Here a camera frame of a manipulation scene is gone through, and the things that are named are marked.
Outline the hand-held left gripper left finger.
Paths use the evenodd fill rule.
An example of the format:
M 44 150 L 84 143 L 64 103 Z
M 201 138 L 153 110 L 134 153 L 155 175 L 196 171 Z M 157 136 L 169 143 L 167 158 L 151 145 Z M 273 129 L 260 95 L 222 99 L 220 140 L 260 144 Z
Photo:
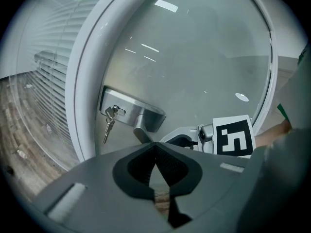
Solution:
M 149 186 L 154 148 L 143 144 L 84 161 L 42 190 L 34 206 L 57 233 L 169 232 Z

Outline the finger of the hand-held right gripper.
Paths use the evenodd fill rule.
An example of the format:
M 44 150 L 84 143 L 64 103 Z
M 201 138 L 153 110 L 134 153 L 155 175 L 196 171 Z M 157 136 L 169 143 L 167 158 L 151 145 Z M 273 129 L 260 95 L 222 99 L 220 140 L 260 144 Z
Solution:
M 170 143 L 179 147 L 198 150 L 197 127 L 180 127 L 163 137 L 160 142 Z

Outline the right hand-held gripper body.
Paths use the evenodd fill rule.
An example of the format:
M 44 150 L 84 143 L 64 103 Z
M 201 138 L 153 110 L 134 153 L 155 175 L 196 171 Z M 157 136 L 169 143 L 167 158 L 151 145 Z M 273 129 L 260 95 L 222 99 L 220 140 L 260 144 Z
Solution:
M 204 153 L 250 158 L 256 148 L 248 115 L 214 118 L 198 126 L 198 137 Z

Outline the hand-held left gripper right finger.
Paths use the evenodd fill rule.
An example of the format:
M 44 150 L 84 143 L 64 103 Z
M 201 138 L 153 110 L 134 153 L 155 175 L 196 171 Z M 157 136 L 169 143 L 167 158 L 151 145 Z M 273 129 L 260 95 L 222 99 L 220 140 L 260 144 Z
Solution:
M 194 221 L 228 192 L 248 158 L 202 153 L 167 143 L 156 145 L 156 165 L 169 187 L 169 230 Z

